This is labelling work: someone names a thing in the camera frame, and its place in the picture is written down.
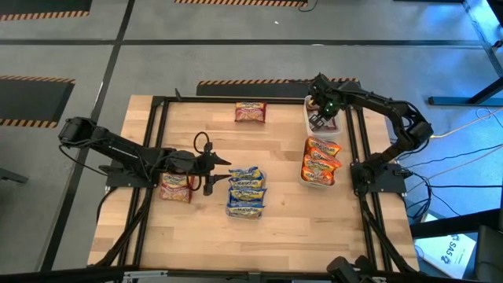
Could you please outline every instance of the stack of snack bags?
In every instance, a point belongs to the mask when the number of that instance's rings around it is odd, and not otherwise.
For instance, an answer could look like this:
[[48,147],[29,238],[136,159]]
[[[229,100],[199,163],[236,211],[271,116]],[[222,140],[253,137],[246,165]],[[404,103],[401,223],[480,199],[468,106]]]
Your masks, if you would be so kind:
[[308,137],[303,158],[301,177],[304,181],[331,186],[335,183],[334,171],[342,164],[336,159],[341,150],[333,141]]
[[258,167],[229,170],[229,198],[226,213],[241,219],[260,219],[264,209],[266,176]]

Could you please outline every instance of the red snack bag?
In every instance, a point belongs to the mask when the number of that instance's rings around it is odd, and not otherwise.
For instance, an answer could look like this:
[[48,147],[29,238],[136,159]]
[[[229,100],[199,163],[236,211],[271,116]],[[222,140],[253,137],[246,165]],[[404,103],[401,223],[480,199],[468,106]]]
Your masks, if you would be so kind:
[[332,173],[329,171],[317,171],[311,170],[308,167],[302,167],[302,172],[300,173],[302,179],[308,182],[317,182],[323,185],[331,186],[335,182]]
[[304,166],[308,167],[311,170],[319,170],[325,171],[327,170],[330,173],[333,173],[335,169],[341,166],[340,162],[335,158],[333,160],[323,160],[323,159],[314,159],[310,155],[306,154],[304,156]]
[[266,122],[266,102],[237,102],[235,122]]
[[324,141],[319,138],[308,137],[306,143],[308,149],[317,148],[330,156],[335,156],[342,149],[333,141]]
[[192,198],[192,188],[194,183],[194,176],[189,177],[189,184],[187,184],[186,175],[177,175],[170,173],[163,173],[163,181],[160,187],[159,197],[163,200],[177,200],[190,203]]

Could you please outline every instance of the snack bag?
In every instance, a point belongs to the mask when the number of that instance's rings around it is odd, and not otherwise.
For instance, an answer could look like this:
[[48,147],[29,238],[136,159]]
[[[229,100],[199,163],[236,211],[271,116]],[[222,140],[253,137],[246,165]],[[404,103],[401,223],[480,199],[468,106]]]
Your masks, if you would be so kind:
[[230,217],[256,220],[262,217],[263,210],[262,205],[240,206],[227,204],[226,213]]
[[263,189],[266,180],[263,175],[260,175],[255,179],[230,178],[229,183],[233,189]]
[[341,164],[338,160],[334,159],[331,161],[323,160],[323,159],[314,159],[310,155],[306,154],[304,156],[304,166],[308,167],[311,170],[327,170],[330,173],[333,173],[335,169],[341,167]]
[[329,171],[311,170],[305,166],[302,167],[301,176],[304,181],[317,182],[327,186],[331,186],[335,182],[332,173]]
[[229,204],[262,205],[267,189],[229,189]]
[[266,122],[266,102],[237,102],[235,122]]
[[337,162],[338,161],[334,156],[326,154],[318,148],[311,148],[311,149],[307,150],[307,154],[309,156],[311,156],[313,159],[317,159],[317,160],[327,160],[330,162]]
[[249,169],[229,169],[232,178],[254,179],[262,175],[258,167],[250,167]]
[[189,177],[187,184],[187,176],[170,173],[163,173],[162,184],[160,187],[160,198],[163,200],[177,200],[190,203],[192,198],[192,187],[194,176]]
[[306,143],[308,150],[317,148],[330,156],[336,156],[336,154],[342,149],[340,145],[337,145],[333,141],[323,141],[319,138],[308,137]]

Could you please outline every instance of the wire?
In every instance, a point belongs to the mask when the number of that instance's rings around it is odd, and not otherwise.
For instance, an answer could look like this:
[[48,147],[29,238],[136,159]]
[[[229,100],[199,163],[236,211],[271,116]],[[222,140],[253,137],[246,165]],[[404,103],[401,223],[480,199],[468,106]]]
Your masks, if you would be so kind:
[[[428,178],[426,178],[426,179],[429,181],[429,180],[433,179],[434,177],[437,177],[437,176],[443,175],[443,174],[445,174],[445,173],[447,173],[447,172],[450,172],[450,171],[452,171],[452,170],[458,169],[459,167],[463,167],[463,166],[465,166],[465,165],[471,164],[471,163],[473,163],[473,162],[476,162],[477,160],[481,160],[482,158],[484,158],[484,157],[486,157],[486,156],[488,156],[488,155],[490,155],[490,154],[492,154],[492,153],[496,152],[497,150],[501,149],[502,147],[503,147],[503,145],[499,145],[497,148],[494,148],[493,150],[489,151],[488,153],[486,153],[486,154],[484,154],[484,155],[482,155],[482,156],[479,156],[479,157],[477,157],[477,158],[475,158],[475,159],[473,159],[473,160],[469,160],[469,161],[467,161],[467,162],[465,162],[465,163],[463,163],[463,164],[460,164],[460,165],[454,166],[454,167],[452,167],[452,168],[446,169],[446,170],[444,170],[444,171],[442,171],[442,172],[439,172],[439,173],[437,173],[437,174],[434,174],[434,175],[432,175],[432,176],[430,176],[430,177],[428,177]],[[420,182],[420,183],[416,184],[416,185],[415,185],[412,189],[410,189],[407,193],[412,192],[413,190],[415,190],[415,189],[416,189],[419,185],[421,185],[422,183],[424,183],[424,181],[422,181],[422,182]]]
[[[475,115],[477,115],[477,117],[481,118],[480,115],[479,115],[479,111],[480,110],[486,110],[489,112],[489,114],[491,114],[490,110],[488,107],[485,107],[485,108],[478,108],[476,111],[475,111]],[[484,121],[489,121],[491,117],[487,118],[487,119],[483,119]],[[503,128],[503,125],[501,125],[501,122],[500,120],[498,119],[498,117],[496,115],[494,115],[494,118],[496,119],[496,122],[500,125],[500,127]]]
[[78,161],[78,160],[74,159],[73,157],[69,156],[69,155],[68,155],[68,154],[67,154],[67,153],[63,150],[63,146],[64,146],[64,145],[59,145],[59,146],[58,146],[58,149],[61,151],[61,153],[63,153],[63,154],[64,154],[67,158],[69,158],[71,161],[75,162],[75,163],[76,163],[76,164],[78,164],[78,165],[84,166],[85,168],[87,168],[87,169],[89,169],[89,170],[91,170],[91,171],[94,171],[94,172],[98,173],[99,175],[103,175],[103,176],[107,176],[107,177],[108,177],[108,175],[107,175],[107,174],[105,174],[105,173],[101,173],[100,171],[98,171],[98,170],[96,170],[96,169],[94,169],[94,168],[92,168],[92,167],[89,167],[89,166],[87,166],[87,165],[85,165],[85,164],[81,163],[80,161]]
[[305,13],[305,12],[310,12],[310,11],[314,10],[314,8],[316,8],[316,5],[317,5],[317,4],[318,4],[318,0],[315,0],[315,1],[314,1],[313,8],[311,8],[311,9],[305,9],[305,10],[301,9],[301,8],[300,8],[300,6],[301,6],[301,5],[299,5],[299,11],[300,11],[300,12],[303,12],[303,13]]
[[447,185],[447,186],[430,186],[431,188],[503,188],[502,185],[489,185],[489,186],[478,186],[478,185]]
[[404,153],[403,155],[399,156],[396,158],[397,161],[402,161],[406,158],[409,158],[411,155],[413,154],[416,154],[416,153],[420,153],[423,151],[423,149],[426,149],[426,147],[428,146],[428,144],[430,143],[430,140],[426,140],[426,142],[423,144],[423,147],[421,147],[420,149],[418,150],[415,150],[415,151],[412,151],[412,152],[409,152],[409,153]]
[[117,187],[111,187],[108,193],[106,193],[103,198],[101,198],[100,204],[97,206],[97,211],[96,211],[96,223],[100,219],[100,212],[101,212],[101,206],[105,202],[105,200],[110,197],[110,195],[115,192]]
[[439,199],[440,201],[442,201],[455,215],[461,216],[459,213],[457,213],[455,210],[453,210],[453,208],[445,200],[443,200],[439,196],[435,195],[435,193],[433,193],[433,191],[431,191],[431,194],[433,194],[434,197],[436,197],[437,199]]
[[430,205],[431,205],[431,195],[433,194],[433,189],[431,188],[431,184],[428,180],[428,178],[424,177],[424,176],[421,176],[419,175],[418,173],[416,172],[412,172],[412,174],[414,174],[415,176],[421,178],[424,182],[424,184],[426,185],[426,190],[428,192],[428,198],[424,199],[424,200],[420,200],[420,201],[417,201],[416,203],[414,204],[411,204],[409,205],[408,207],[406,207],[406,211],[409,210],[411,207],[414,207],[418,204],[422,204],[419,209],[416,211],[416,214],[414,215],[407,215],[408,217],[410,217],[411,219],[418,219],[418,218],[421,218],[423,217],[423,215],[428,212],[428,209],[430,208]]
[[196,137],[194,138],[194,149],[197,151],[197,153],[200,153],[200,154],[203,154],[204,152],[201,152],[199,150],[197,150],[197,145],[196,145],[196,142],[197,142],[197,138],[201,135],[201,134],[204,134],[204,136],[206,137],[206,143],[210,142],[210,137],[206,134],[206,132],[199,132],[196,134]]
[[478,153],[478,152],[485,151],[485,150],[489,150],[489,149],[495,149],[495,148],[497,148],[498,146],[502,146],[502,145],[503,145],[503,144],[499,144],[499,145],[491,146],[491,147],[488,147],[488,148],[485,148],[485,149],[477,149],[477,150],[472,151],[472,152],[470,152],[470,153],[461,153],[461,154],[458,154],[458,155],[456,155],[456,156],[448,156],[448,157],[444,157],[444,158],[439,159],[439,160],[430,160],[430,161],[427,161],[427,162],[423,162],[423,163],[419,163],[419,164],[410,165],[410,166],[407,166],[406,168],[407,168],[407,169],[410,169],[410,168],[415,167],[415,166],[420,166],[420,165],[430,164],[430,163],[433,163],[433,162],[444,161],[444,160],[448,160],[448,159],[452,159],[452,158],[457,158],[457,157],[460,157],[460,156],[466,156],[466,155],[470,155],[470,154],[473,154],[473,153]]
[[453,134],[453,133],[455,133],[455,132],[457,132],[457,131],[459,131],[459,130],[461,130],[463,128],[466,128],[466,127],[472,125],[473,123],[479,122],[481,119],[484,119],[484,118],[486,118],[488,116],[494,115],[495,113],[500,112],[501,110],[503,110],[503,108],[499,108],[498,110],[495,110],[495,111],[493,111],[493,112],[491,112],[491,113],[489,113],[489,114],[487,114],[485,116],[479,117],[478,119],[475,119],[472,122],[466,123],[465,125],[463,125],[461,127],[457,127],[456,129],[454,129],[454,130],[452,130],[450,132],[447,132],[445,134],[440,134],[440,135],[432,135],[430,138],[444,138],[444,137],[446,137],[446,136],[448,136],[450,134]]

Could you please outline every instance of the orange snack bag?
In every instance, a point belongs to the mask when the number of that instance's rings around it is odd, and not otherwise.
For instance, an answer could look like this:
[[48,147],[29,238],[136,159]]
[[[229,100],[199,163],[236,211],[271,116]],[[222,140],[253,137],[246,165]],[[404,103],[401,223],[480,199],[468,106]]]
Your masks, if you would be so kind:
[[302,179],[308,182],[317,182],[323,185],[331,186],[335,182],[332,173],[327,170],[317,171],[308,167],[302,167]]
[[311,170],[327,170],[330,173],[341,166],[340,162],[334,158],[334,160],[328,161],[323,159],[314,159],[310,155],[306,154],[304,156],[304,166]]
[[308,149],[317,148],[330,156],[335,156],[342,149],[333,141],[323,141],[319,138],[308,137],[306,143]]
[[334,156],[331,156],[329,154],[326,154],[326,153],[322,152],[318,148],[309,149],[307,151],[307,154],[309,156],[311,156],[313,159],[327,160],[327,161],[330,161],[330,162],[333,162],[333,163],[339,163],[340,164],[340,162],[337,160],[337,158],[335,158]]

